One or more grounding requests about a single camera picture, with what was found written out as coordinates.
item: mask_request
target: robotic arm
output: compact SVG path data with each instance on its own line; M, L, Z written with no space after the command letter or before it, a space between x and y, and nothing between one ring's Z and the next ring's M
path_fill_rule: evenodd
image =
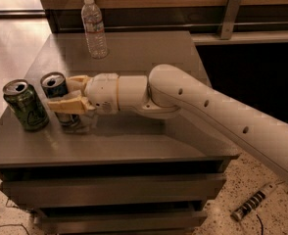
M79 95L49 102L52 111L93 110L100 115L134 111L147 118L173 118L185 109L288 182L288 124L213 90L183 70L159 65L149 77L101 73L88 79L70 77L67 85L70 91L79 88Z

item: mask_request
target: metal bracket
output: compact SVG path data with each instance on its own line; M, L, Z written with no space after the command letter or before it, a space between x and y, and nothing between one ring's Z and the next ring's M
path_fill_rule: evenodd
M234 22L238 15L241 1L242 0L228 0L228 4L224 12L223 22L218 31L221 40L228 40L231 38Z

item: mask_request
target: bottle label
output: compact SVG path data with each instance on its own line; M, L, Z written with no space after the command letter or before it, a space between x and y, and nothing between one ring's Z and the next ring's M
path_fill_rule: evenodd
M104 23L103 21L99 21L97 23L91 22L89 20L84 20L85 24L85 31L87 33L99 33L104 30Z

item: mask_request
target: cable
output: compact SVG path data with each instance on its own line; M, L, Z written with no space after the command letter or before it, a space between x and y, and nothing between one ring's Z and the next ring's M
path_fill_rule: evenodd
M262 235L264 235L264 225L263 225L263 223L262 223L262 220L261 220L261 218L259 217L259 215L258 214L256 214L256 216L257 216L257 218L259 219L259 221L260 221L260 224L261 224L261 234Z
M2 225L0 225L0 228L2 228L2 227L13 227L13 226L22 227L22 228L24 229L24 231L26 232L26 234L29 235L27 229L26 229L25 226L22 225L22 224L2 224Z

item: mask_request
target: floor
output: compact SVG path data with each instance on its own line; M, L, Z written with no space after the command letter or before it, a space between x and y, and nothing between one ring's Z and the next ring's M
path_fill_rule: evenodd
M6 108L2 87L6 82L23 78L41 46L50 34L45 20L0 20L0 117ZM282 183L268 196L256 211L241 222L230 214L241 206L259 188L280 179L263 164L241 151L238 160L232 161L226 171L227 182L217 198L208 201L205 210L208 218L193 235L265 234L288 235L288 184ZM264 226L262 233L261 219ZM0 225L22 224L28 234L43 235L33 225L33 216L15 208L0 192ZM0 227L0 235L26 235L21 226Z

